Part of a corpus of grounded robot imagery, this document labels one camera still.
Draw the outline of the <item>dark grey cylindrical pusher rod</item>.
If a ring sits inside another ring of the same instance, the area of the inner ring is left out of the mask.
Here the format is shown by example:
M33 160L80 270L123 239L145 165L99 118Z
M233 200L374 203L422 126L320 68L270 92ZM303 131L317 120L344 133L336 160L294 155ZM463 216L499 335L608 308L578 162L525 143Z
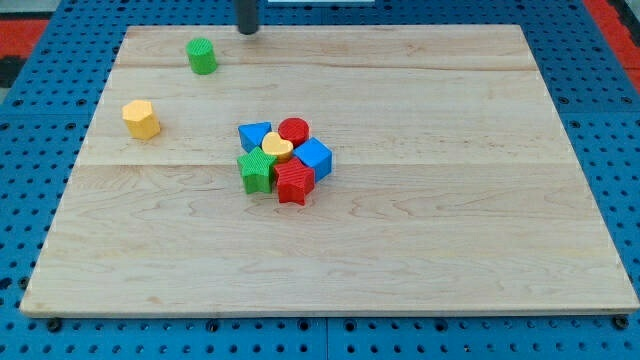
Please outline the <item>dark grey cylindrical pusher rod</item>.
M259 31L257 0L235 0L235 12L240 34L252 35Z

